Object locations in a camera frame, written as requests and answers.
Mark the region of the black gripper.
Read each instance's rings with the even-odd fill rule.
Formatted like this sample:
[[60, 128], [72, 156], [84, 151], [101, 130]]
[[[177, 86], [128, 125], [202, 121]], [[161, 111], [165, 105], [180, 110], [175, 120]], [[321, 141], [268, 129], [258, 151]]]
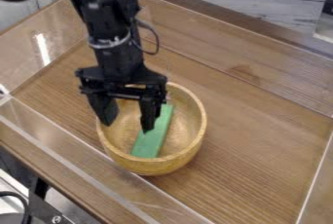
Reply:
[[167, 77], [144, 63], [136, 41], [88, 42], [97, 64], [77, 68], [80, 92], [103, 125], [109, 126], [119, 114], [117, 98], [139, 101], [140, 125], [144, 132], [155, 127], [161, 104], [167, 100]]

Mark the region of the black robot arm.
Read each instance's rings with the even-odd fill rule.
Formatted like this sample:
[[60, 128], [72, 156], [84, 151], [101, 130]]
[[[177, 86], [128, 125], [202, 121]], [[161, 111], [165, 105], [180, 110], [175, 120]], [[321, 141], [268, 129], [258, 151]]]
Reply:
[[149, 131], [167, 103], [167, 77], [144, 63], [147, 52], [140, 45], [136, 18], [137, 0], [70, 0], [85, 25], [87, 44], [97, 64], [74, 70], [80, 92], [87, 96], [95, 115], [111, 125], [119, 114], [117, 101], [135, 100], [140, 109], [140, 126]]

